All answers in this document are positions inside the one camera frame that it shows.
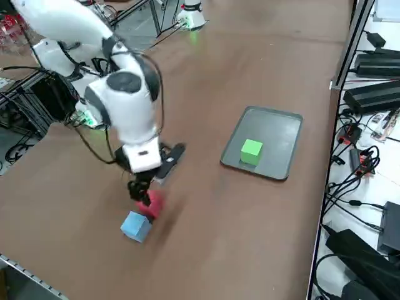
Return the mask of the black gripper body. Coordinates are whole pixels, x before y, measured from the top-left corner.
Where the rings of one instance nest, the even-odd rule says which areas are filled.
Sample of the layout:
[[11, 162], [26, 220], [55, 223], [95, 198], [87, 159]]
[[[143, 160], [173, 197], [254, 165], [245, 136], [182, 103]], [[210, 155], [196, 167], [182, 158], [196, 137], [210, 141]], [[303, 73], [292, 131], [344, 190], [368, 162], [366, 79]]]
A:
[[148, 188], [151, 181], [158, 174], [158, 172], [159, 172], [159, 167], [147, 171], [136, 172], [134, 173], [134, 179], [132, 182], [134, 186], [140, 188], [145, 188], [145, 187]]

